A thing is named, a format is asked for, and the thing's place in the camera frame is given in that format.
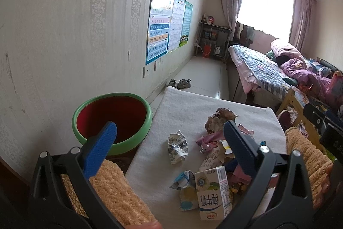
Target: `silver screw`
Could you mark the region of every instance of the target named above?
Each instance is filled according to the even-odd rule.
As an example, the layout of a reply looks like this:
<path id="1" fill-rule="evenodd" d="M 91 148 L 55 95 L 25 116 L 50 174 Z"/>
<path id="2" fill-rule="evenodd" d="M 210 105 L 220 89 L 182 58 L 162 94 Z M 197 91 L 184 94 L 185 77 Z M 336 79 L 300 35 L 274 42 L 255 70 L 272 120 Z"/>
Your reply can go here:
<path id="1" fill-rule="evenodd" d="M 300 155 L 301 155 L 301 153 L 300 153 L 298 150 L 294 150 L 294 151 L 293 151 L 293 154 L 294 154 L 295 156 L 300 156 Z"/>
<path id="2" fill-rule="evenodd" d="M 270 151 L 270 149 L 267 146 L 260 146 L 260 151 L 263 153 L 267 153 Z"/>
<path id="3" fill-rule="evenodd" d="M 70 152 L 72 153 L 72 154 L 77 154 L 77 153 L 79 153 L 80 152 L 80 148 L 79 147 L 74 147 L 74 148 L 72 148 L 71 150 L 70 150 Z"/>
<path id="4" fill-rule="evenodd" d="M 39 155 L 41 158 L 47 157 L 48 153 L 46 151 L 42 151 L 41 154 Z"/>

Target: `bright window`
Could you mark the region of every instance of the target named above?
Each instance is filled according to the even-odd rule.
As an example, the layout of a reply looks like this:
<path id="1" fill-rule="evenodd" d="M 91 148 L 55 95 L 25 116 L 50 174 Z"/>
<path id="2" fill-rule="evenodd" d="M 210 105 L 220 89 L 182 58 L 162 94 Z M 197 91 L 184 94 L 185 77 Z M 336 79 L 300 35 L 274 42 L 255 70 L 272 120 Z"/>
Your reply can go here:
<path id="1" fill-rule="evenodd" d="M 237 21 L 288 41 L 293 6 L 294 0 L 242 0 Z"/>

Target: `sneaker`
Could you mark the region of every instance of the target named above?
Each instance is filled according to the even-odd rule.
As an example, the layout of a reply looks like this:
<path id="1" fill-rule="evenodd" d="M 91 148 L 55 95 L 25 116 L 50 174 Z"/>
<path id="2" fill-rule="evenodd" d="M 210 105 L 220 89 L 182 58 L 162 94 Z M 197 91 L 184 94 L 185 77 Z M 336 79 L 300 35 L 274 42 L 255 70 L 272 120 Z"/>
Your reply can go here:
<path id="1" fill-rule="evenodd" d="M 283 110 L 278 116 L 277 119 L 282 127 L 282 130 L 285 132 L 287 129 L 292 127 L 290 120 L 290 114 L 287 110 Z"/>
<path id="2" fill-rule="evenodd" d="M 188 79 L 188 80 L 182 79 L 177 83 L 178 89 L 184 89 L 184 88 L 190 88 L 190 87 L 191 87 L 191 80 L 190 79 Z"/>
<path id="3" fill-rule="evenodd" d="M 169 84 L 168 84 L 168 87 L 174 87 L 174 88 L 177 88 L 177 84 L 176 84 L 176 81 L 174 79 L 171 79 Z"/>

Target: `milk carton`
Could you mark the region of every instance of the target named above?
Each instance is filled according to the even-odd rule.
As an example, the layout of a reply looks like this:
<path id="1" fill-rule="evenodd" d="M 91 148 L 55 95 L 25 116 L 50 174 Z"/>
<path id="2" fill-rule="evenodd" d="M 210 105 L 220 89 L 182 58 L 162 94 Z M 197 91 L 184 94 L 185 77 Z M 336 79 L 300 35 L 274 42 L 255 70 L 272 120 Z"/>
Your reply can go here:
<path id="1" fill-rule="evenodd" d="M 232 210 L 232 196 L 225 167 L 197 172 L 198 202 L 201 220 L 223 220 Z"/>

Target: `plaid quilt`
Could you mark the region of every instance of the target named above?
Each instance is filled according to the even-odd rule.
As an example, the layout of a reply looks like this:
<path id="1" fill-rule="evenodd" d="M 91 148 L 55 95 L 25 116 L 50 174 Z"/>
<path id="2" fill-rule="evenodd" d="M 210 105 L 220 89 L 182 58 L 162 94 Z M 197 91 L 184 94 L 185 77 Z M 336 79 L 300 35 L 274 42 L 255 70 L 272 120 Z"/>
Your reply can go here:
<path id="1" fill-rule="evenodd" d="M 233 48 L 238 57 L 251 70 L 258 85 L 283 101 L 290 85 L 282 80 L 282 78 L 287 78 L 288 76 L 277 64 L 255 50 L 240 45 L 233 45 Z"/>

